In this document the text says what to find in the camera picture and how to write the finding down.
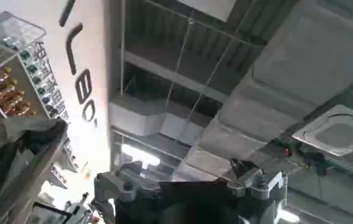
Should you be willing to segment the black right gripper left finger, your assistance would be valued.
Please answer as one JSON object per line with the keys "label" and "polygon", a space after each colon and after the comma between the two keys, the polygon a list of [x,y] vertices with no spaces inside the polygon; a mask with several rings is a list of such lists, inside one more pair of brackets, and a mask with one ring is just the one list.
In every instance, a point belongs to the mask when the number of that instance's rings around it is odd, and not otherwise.
{"label": "black right gripper left finger", "polygon": [[108,204],[109,200],[133,202],[138,196],[155,198],[160,195],[158,182],[141,176],[142,161],[123,164],[117,171],[98,173],[94,179],[94,199],[96,205]]}

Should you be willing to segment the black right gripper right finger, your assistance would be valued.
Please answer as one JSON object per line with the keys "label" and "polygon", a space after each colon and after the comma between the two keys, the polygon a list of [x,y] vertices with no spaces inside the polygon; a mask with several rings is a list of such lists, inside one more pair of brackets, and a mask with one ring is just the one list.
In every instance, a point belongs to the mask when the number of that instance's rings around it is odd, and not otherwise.
{"label": "black right gripper right finger", "polygon": [[229,181],[227,187],[236,197],[250,194],[258,200],[287,200],[288,176],[283,171],[266,173],[252,161],[230,159],[231,169],[236,178]]}

